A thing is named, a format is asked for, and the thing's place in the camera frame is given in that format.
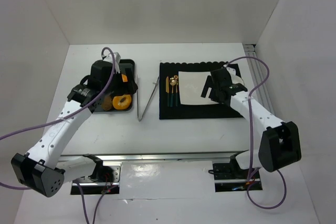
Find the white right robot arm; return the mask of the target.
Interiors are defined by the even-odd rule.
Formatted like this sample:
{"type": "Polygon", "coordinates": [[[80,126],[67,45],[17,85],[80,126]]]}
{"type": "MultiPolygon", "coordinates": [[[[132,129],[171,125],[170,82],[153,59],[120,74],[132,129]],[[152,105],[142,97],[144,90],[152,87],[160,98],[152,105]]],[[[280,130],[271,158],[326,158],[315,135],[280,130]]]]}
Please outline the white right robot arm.
{"type": "Polygon", "coordinates": [[[239,168],[264,168],[274,172],[301,160],[299,130],[292,122],[285,122],[271,114],[256,101],[241,83],[233,83],[233,75],[221,68],[211,71],[211,100],[229,106],[243,116],[250,125],[249,152],[236,155],[239,168]]]}

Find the metal serving tongs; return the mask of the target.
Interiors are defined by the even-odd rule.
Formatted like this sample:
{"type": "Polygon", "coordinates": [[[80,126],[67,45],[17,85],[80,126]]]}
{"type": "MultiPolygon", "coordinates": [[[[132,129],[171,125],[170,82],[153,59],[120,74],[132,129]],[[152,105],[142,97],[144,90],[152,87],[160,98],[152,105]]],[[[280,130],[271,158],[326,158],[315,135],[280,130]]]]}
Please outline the metal serving tongs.
{"type": "Polygon", "coordinates": [[[137,120],[139,122],[142,121],[144,115],[146,114],[146,112],[147,112],[147,110],[149,108],[151,100],[152,100],[152,98],[153,98],[153,96],[154,96],[154,94],[156,92],[156,89],[157,89],[157,87],[159,85],[159,80],[160,80],[160,77],[158,76],[157,79],[156,79],[156,81],[153,83],[154,84],[154,88],[153,88],[153,90],[152,90],[152,92],[151,92],[151,94],[150,94],[150,96],[149,96],[149,98],[147,100],[146,106],[145,106],[143,112],[141,112],[140,111],[140,78],[137,76],[138,90],[136,91],[136,107],[137,107],[137,120]]]}

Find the orange bread roll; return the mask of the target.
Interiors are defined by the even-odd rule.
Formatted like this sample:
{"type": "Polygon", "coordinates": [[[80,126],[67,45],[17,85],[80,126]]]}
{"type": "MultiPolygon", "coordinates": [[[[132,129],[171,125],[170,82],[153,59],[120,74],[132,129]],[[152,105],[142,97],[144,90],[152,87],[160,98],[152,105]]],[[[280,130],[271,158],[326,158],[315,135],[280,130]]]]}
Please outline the orange bread roll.
{"type": "Polygon", "coordinates": [[[123,82],[127,82],[127,81],[128,81],[127,76],[124,75],[124,74],[122,75],[122,81],[123,81],[123,82]]]}

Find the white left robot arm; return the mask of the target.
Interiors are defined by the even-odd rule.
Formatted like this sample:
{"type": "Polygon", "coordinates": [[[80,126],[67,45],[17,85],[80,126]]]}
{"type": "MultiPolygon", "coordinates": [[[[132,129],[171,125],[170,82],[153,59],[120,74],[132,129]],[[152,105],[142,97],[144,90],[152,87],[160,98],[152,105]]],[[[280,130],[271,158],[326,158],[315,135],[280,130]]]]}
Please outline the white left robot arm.
{"type": "Polygon", "coordinates": [[[72,88],[60,122],[51,126],[42,138],[24,155],[15,154],[11,160],[18,181],[46,197],[55,195],[63,183],[88,177],[94,182],[111,182],[115,172],[105,166],[97,156],[84,154],[76,159],[60,162],[59,158],[81,125],[93,113],[104,112],[102,104],[107,99],[128,95],[132,97],[138,86],[134,80],[135,62],[122,59],[107,89],[113,64],[98,60],[91,73],[72,88]]]}

